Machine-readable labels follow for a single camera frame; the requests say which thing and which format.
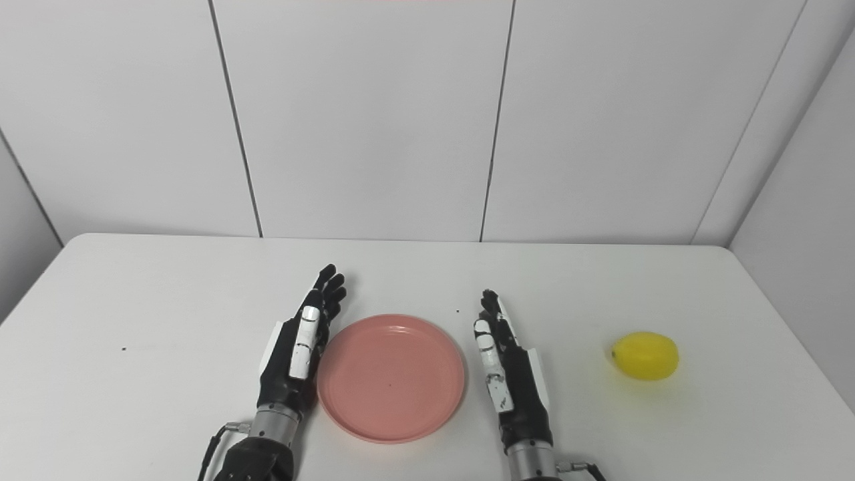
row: silver cylindrical wrist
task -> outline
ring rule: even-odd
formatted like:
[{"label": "silver cylindrical wrist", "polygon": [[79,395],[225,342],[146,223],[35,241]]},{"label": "silver cylindrical wrist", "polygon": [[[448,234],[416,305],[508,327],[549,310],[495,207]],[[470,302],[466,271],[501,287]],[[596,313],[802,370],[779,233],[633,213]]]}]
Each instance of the silver cylindrical wrist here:
[{"label": "silver cylindrical wrist", "polygon": [[266,437],[286,446],[291,446],[300,416],[282,404],[264,404],[258,408],[252,421],[250,436]]},{"label": "silver cylindrical wrist", "polygon": [[510,446],[506,453],[512,481],[558,476],[555,455],[548,442],[526,439]]}]

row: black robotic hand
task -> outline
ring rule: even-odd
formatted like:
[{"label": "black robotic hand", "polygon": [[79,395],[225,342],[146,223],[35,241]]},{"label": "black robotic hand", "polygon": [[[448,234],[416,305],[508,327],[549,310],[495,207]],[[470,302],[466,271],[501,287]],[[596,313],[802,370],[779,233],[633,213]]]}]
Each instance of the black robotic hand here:
[{"label": "black robotic hand", "polygon": [[486,371],[486,386],[498,414],[504,452],[513,481],[558,481],[559,472],[587,470],[591,463],[556,463],[549,428],[549,397],[534,349],[523,349],[498,295],[485,290],[484,310],[475,321],[475,340]]},{"label": "black robotic hand", "polygon": [[[345,277],[328,265],[297,314],[276,324],[262,361],[261,390],[249,436],[226,452],[215,481],[293,480],[291,442],[300,421],[315,404],[315,375],[329,340],[329,324],[347,295],[344,283]],[[214,438],[205,456],[208,462],[213,449]],[[204,461],[200,481],[206,468]]]},{"label": "black robotic hand", "polygon": [[334,265],[328,265],[297,314],[277,325],[279,333],[274,331],[268,344],[258,407],[280,403],[302,417],[314,405],[315,374],[329,341],[329,324],[341,311],[340,302],[347,295],[344,284],[345,277],[336,274]]}]

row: white wall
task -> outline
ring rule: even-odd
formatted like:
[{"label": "white wall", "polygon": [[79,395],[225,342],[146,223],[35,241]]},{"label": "white wall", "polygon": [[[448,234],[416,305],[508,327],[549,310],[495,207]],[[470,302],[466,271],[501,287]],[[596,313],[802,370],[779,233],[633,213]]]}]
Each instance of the white wall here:
[{"label": "white wall", "polygon": [[726,246],[846,42],[855,2],[808,2],[740,136],[693,244]]},{"label": "white wall", "polygon": [[0,134],[0,323],[59,248]]},{"label": "white wall", "polygon": [[477,241],[511,0],[216,0],[264,234]]},{"label": "white wall", "polygon": [[689,243],[803,5],[517,2],[484,239]]},{"label": "white wall", "polygon": [[855,407],[855,37],[737,233],[732,249]]},{"label": "white wall", "polygon": [[[726,244],[852,0],[9,0],[0,125],[86,231]],[[241,151],[245,143],[247,164]],[[488,179],[490,195],[486,199]]]},{"label": "white wall", "polygon": [[60,236],[257,235],[204,1],[11,0],[0,125]]}]

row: panel seam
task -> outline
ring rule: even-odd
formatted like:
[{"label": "panel seam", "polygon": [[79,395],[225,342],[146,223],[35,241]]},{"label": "panel seam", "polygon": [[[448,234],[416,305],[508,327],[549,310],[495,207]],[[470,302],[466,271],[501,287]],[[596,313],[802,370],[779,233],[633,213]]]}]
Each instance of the panel seam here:
[{"label": "panel seam", "polygon": [[15,151],[12,150],[12,145],[9,143],[9,140],[6,139],[6,134],[3,133],[2,128],[0,128],[0,142],[3,143],[3,146],[5,146],[6,150],[9,152],[9,156],[12,158],[12,162],[18,169],[18,173],[21,174],[21,179],[24,181],[24,184],[27,185],[27,190],[30,191],[32,199],[36,201],[38,211],[42,213],[42,217],[44,217],[44,221],[47,222],[48,227],[50,228],[50,232],[54,236],[54,239],[56,239],[56,242],[59,243],[60,248],[65,247],[65,244],[62,243],[62,239],[60,238],[59,233],[56,232],[56,227],[54,226],[53,221],[50,220],[48,212],[44,209],[44,205],[42,204],[41,199],[38,198],[38,194],[36,194],[36,189],[32,187],[30,178],[27,177],[27,173],[24,171],[24,168],[21,166],[21,163],[18,162],[18,157],[15,155]]},{"label": "panel seam", "polygon": [[730,152],[730,158],[728,159],[728,162],[724,165],[722,174],[718,178],[716,188],[713,189],[712,195],[710,196],[710,200],[706,203],[704,213],[701,214],[700,220],[698,220],[698,226],[695,227],[694,233],[692,234],[692,239],[689,241],[689,244],[694,244],[695,239],[698,237],[700,226],[704,224],[704,219],[706,218],[707,213],[709,213],[710,211],[712,201],[716,198],[718,189],[722,186],[724,177],[725,175],[727,175],[728,170],[730,169],[730,164],[734,161],[734,157],[736,157],[736,152],[739,151],[740,145],[742,145],[742,139],[745,138],[746,132],[748,131],[748,128],[751,126],[751,123],[754,120],[754,114],[757,113],[757,109],[760,106],[760,102],[763,101],[763,97],[766,94],[766,89],[769,87],[769,83],[772,81],[772,77],[775,76],[775,71],[778,69],[778,63],[781,62],[781,58],[784,56],[784,52],[787,50],[787,46],[790,43],[790,39],[793,37],[793,32],[795,32],[796,26],[799,24],[799,19],[801,19],[802,13],[805,12],[805,6],[807,5],[807,2],[808,0],[804,0],[802,2],[801,9],[799,9],[799,13],[796,15],[796,18],[793,21],[793,26],[790,27],[790,31],[787,33],[787,38],[784,39],[784,44],[781,46],[781,51],[778,52],[778,57],[775,59],[775,63],[772,65],[772,69],[769,72],[769,76],[766,77],[766,81],[763,83],[763,88],[760,90],[760,95],[758,95],[757,102],[754,103],[754,107],[752,108],[751,114],[748,116],[748,120],[745,126],[742,128],[742,132],[740,133],[739,138],[736,140],[736,145],[734,146],[734,149]]},{"label": "panel seam", "polygon": [[508,74],[508,55],[510,53],[510,36],[514,31],[514,13],[516,12],[516,0],[510,4],[510,21],[508,22],[508,41],[504,46],[504,62],[502,64],[502,81],[498,88],[498,105],[496,107],[496,125],[492,131],[492,148],[490,150],[490,169],[486,174],[486,191],[484,192],[484,211],[481,213],[481,232],[478,241],[484,241],[484,226],[486,224],[486,208],[490,200],[490,186],[492,185],[492,167],[496,158],[496,142],[498,140],[498,121],[502,116],[502,98],[504,96],[504,78]]},{"label": "panel seam", "polygon": [[258,237],[263,238],[262,220],[258,216],[258,203],[256,202],[256,191],[252,186],[252,175],[250,173],[250,163],[246,159],[246,148],[244,147],[244,135],[240,129],[240,120],[238,119],[238,107],[234,103],[234,92],[232,90],[232,81],[228,74],[228,65],[226,64],[226,52],[222,48],[222,36],[220,35],[220,24],[216,19],[216,10],[214,9],[214,0],[208,0],[208,8],[211,13],[211,22],[214,24],[214,35],[216,36],[217,50],[220,51],[220,63],[222,64],[222,74],[226,81],[226,91],[228,92],[228,103],[232,107],[232,119],[234,120],[234,131],[238,135],[238,146],[240,147],[240,157],[244,161],[244,172],[246,174],[246,186],[250,191],[250,201],[252,202],[252,213],[256,218],[256,228],[258,229]]}]

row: cable connector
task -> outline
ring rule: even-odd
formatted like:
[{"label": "cable connector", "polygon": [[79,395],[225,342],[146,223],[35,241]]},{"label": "cable connector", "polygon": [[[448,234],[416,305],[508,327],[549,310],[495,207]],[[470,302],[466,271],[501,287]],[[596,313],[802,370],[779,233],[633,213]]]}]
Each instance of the cable connector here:
[{"label": "cable connector", "polygon": [[252,427],[252,423],[231,422],[226,423],[224,427],[226,428],[226,431],[239,432],[240,434],[250,434],[250,428]]},{"label": "cable connector", "polygon": [[596,479],[597,481],[605,481],[603,473],[600,472],[597,465],[593,463],[574,463],[571,461],[559,461],[555,464],[555,468],[558,472],[587,471],[591,475],[591,477]]}]

